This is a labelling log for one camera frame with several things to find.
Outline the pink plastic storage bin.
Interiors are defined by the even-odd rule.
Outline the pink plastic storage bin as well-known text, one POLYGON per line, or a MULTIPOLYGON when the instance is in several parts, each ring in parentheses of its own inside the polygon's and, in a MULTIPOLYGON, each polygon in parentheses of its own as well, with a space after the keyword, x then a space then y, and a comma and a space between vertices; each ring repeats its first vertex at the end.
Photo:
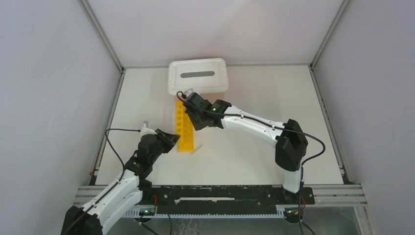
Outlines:
POLYGON ((207 94, 206 97, 209 101, 214 103, 216 100, 225 100, 226 93, 210 93, 207 94))

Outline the yellow test tube rack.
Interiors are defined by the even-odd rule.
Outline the yellow test tube rack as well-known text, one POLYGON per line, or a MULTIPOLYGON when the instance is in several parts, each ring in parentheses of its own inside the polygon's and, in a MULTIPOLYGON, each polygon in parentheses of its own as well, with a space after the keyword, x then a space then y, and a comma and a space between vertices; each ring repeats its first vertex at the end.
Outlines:
POLYGON ((175 134, 180 136, 176 144, 178 152, 194 151, 193 125, 179 100, 175 102, 175 134))

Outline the clear tube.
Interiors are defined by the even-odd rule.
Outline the clear tube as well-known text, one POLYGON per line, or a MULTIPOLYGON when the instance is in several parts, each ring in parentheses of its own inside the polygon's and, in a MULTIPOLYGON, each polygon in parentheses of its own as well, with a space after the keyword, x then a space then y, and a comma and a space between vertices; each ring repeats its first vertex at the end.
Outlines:
POLYGON ((196 147, 196 149, 194 151, 191 152, 191 156, 194 156, 195 154, 197 154, 202 148, 204 147, 203 144, 199 145, 196 147))

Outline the translucent white bin lid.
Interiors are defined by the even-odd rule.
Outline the translucent white bin lid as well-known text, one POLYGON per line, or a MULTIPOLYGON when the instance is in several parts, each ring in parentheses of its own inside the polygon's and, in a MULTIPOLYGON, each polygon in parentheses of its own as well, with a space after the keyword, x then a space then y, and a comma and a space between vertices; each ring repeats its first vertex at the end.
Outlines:
POLYGON ((224 93, 228 88, 227 65, 222 58, 174 61, 169 65, 167 90, 171 95, 189 89, 200 94, 224 93))

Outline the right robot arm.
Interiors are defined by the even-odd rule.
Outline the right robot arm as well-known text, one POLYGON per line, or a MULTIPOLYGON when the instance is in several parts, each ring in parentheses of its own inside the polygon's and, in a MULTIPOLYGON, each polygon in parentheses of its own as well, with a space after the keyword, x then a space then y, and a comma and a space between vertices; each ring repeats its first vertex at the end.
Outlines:
POLYGON ((244 112, 224 100, 210 103, 196 92, 176 93, 196 131, 206 127, 238 130, 268 143, 275 163, 283 170, 283 199, 290 204, 302 198, 302 159, 308 140, 295 120, 277 122, 244 112))

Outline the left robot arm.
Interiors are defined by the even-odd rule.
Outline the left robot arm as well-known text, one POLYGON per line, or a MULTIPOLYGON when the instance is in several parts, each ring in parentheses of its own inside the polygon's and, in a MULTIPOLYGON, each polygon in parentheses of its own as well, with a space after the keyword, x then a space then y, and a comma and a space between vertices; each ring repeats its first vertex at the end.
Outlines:
POLYGON ((180 135, 142 126, 140 141, 112 183, 84 205, 72 206, 65 214, 63 235, 105 235, 134 205, 154 199, 152 183, 146 178, 162 155, 169 153, 180 135))

